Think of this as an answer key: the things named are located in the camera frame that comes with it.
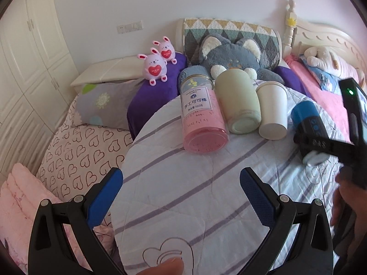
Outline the person's right hand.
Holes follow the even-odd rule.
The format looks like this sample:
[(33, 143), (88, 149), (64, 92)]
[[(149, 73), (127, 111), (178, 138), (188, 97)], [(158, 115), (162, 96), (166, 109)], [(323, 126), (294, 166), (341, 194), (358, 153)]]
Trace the person's right hand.
[(364, 236), (366, 235), (366, 190), (358, 187), (350, 180), (351, 169), (342, 167), (335, 181), (338, 188), (333, 195), (333, 209), (330, 225), (335, 226), (342, 214), (343, 203), (349, 205), (356, 214), (354, 238), (348, 248), (348, 261), (352, 259)]

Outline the person's left hand thumb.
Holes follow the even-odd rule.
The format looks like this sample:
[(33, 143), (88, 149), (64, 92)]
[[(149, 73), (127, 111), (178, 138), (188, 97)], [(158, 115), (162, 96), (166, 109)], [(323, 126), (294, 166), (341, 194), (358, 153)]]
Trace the person's left hand thumb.
[(182, 275), (184, 262), (179, 257), (173, 257), (155, 267), (150, 267), (137, 275)]

